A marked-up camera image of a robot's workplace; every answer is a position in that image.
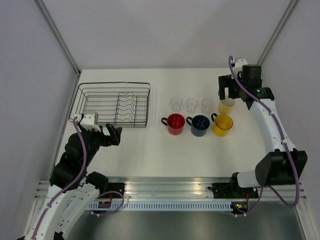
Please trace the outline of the clear glass cup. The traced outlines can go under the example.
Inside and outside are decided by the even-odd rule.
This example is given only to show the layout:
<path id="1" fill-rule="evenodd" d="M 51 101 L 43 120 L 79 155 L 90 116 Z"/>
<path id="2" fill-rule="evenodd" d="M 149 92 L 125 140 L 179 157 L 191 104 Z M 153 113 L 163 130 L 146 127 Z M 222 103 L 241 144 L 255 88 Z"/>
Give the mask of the clear glass cup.
<path id="1" fill-rule="evenodd" d="M 178 113 L 182 109 L 183 100 L 180 97 L 173 97 L 170 101 L 172 111 Z"/>
<path id="2" fill-rule="evenodd" d="M 195 114 L 198 108 L 198 101 L 194 98 L 189 98 L 186 101 L 186 111 L 189 114 Z"/>
<path id="3" fill-rule="evenodd" d="M 201 101 L 201 113 L 210 115 L 213 112 L 213 101 L 210 99 L 203 99 Z"/>

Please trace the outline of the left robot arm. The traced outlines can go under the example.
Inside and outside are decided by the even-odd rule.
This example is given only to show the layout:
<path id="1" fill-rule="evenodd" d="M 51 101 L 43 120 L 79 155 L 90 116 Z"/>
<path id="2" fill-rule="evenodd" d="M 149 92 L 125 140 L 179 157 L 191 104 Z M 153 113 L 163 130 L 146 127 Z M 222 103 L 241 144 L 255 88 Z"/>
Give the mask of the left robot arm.
<path id="1" fill-rule="evenodd" d="M 65 240 L 72 228 L 97 198 L 124 198 L 109 188 L 109 179 L 87 167 L 100 147 L 118 146 L 122 128 L 107 124 L 108 135 L 102 126 L 89 129 L 73 123 L 76 132 L 68 138 L 59 163 L 54 167 L 45 202 L 24 240 Z"/>

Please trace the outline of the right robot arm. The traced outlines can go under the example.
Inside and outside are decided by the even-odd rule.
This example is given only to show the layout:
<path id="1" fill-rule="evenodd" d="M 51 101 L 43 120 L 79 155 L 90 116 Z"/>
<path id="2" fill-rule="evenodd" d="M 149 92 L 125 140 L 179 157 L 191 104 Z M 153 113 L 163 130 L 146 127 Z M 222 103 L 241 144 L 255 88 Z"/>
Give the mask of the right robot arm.
<path id="1" fill-rule="evenodd" d="M 294 185 L 307 163 L 304 150 L 298 150 L 288 137 L 276 109 L 275 97 L 269 87 L 262 86 L 262 67 L 244 59 L 231 63 L 231 74 L 218 77 L 218 96 L 240 98 L 257 121 L 266 155 L 251 171 L 235 172 L 228 192 L 241 197 L 247 188 Z"/>

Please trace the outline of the pale yellow mug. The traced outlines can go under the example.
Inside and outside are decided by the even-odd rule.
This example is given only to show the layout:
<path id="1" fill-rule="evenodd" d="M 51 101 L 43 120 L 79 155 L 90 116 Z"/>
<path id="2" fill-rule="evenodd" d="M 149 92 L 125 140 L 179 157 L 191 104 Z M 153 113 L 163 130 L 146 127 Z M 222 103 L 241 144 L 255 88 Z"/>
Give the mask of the pale yellow mug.
<path id="1" fill-rule="evenodd" d="M 221 115 L 229 115 L 232 112 L 235 104 L 236 101 L 234 99 L 228 98 L 220 100 L 218 104 L 218 112 Z"/>

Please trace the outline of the blue mug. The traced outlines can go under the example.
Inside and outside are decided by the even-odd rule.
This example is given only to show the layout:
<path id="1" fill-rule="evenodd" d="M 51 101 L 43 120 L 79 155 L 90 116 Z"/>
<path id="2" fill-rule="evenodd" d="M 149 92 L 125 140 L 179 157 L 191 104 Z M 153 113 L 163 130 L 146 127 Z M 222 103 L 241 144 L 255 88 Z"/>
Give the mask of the blue mug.
<path id="1" fill-rule="evenodd" d="M 196 137 L 203 137 L 210 127 L 210 120 L 205 115 L 188 116 L 186 123 L 190 126 L 191 133 Z"/>

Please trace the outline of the red mug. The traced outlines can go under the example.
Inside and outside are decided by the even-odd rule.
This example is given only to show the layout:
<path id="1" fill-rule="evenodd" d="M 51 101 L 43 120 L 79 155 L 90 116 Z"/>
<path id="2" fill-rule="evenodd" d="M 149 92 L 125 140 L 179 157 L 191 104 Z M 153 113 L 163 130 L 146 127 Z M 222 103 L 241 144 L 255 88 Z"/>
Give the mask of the red mug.
<path id="1" fill-rule="evenodd" d="M 173 113 L 168 117 L 162 117 L 161 123 L 167 127 L 171 135 L 177 136 L 183 132 L 186 120 L 179 113 Z"/>

